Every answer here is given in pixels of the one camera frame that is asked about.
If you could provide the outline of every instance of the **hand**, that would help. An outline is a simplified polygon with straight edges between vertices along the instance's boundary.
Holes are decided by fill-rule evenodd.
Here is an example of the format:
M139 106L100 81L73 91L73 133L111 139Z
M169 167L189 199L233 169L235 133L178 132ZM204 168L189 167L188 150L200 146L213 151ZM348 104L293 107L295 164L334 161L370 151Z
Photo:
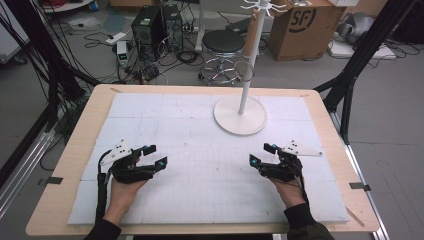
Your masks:
M126 184L120 183L113 178L110 204L103 219L115 225L119 225L124 215L130 209L138 190L146 184L146 182L147 180Z
M302 191L296 180L283 182L276 179L269 179L277 188L281 199L283 200L286 208L294 207L296 205L305 203L302 196Z

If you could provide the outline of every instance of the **metal stand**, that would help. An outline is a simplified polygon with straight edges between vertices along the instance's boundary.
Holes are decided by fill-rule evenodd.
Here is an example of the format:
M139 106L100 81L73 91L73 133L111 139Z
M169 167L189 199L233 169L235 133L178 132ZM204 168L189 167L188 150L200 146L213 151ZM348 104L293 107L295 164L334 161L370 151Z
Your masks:
M229 96L219 100L214 108L214 116L217 123L223 129L236 135L247 136L261 131L265 127L267 121L267 115L264 106L258 100L248 98L250 81L254 75L253 69L255 66L256 55L258 53L259 41L261 38L265 19L265 11L268 13L268 15L269 9L273 9L278 12L285 11L278 10L277 8L284 6L276 6L271 4L271 0L259 0L258 2L249 2L247 0L244 1L254 5L249 7L242 6L242 8L249 9L256 7L259 11L259 17L258 28L256 30L256 36L253 42L252 53L249 58L248 67L244 69L245 71L242 71L243 73L241 74L238 73L237 67L235 67L237 75L241 75L238 76L238 78L244 82L243 93L241 98L239 96Z
M323 100L329 112L336 112L338 104L344 98L340 135L346 144L349 144L349 118L355 82L388 34L414 3L415 0L389 0L342 72L332 80L314 88L318 92L331 88Z

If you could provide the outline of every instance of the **power strip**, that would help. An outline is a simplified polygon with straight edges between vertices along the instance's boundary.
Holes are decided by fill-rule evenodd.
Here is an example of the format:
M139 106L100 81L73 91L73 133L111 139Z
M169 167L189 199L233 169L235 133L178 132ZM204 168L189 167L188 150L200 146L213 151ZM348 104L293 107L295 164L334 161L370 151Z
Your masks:
M115 36L113 36L113 39L106 39L106 42L109 44L114 44L116 41L118 41L119 39L125 37L125 33L118 33Z

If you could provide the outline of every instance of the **white paper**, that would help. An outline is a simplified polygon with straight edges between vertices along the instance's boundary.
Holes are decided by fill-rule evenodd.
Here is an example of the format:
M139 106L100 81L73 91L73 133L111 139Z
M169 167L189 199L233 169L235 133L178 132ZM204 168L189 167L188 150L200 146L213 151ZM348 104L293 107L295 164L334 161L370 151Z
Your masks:
M263 144L284 147L291 140L323 152L318 157L299 156L315 219L349 220L302 98L256 97L269 120L261 132L241 137L227 133L215 122L213 107L221 97L117 94L81 178L68 223L94 222L97 162L121 138L132 148L157 145L157 152L143 157L138 165L168 157L166 169L139 191L124 223L285 222L285 207L275 186L250 167L249 154L277 164L278 157L264 151Z

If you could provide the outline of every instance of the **sleeve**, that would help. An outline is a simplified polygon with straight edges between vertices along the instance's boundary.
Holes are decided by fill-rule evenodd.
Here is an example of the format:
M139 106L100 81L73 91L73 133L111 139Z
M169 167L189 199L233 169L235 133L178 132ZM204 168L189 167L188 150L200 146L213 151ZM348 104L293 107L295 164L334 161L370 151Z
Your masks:
M116 240L121 229L113 223L100 219L84 240Z
M288 208L284 214L290 225L288 240L334 240L327 228L312 217L308 204Z

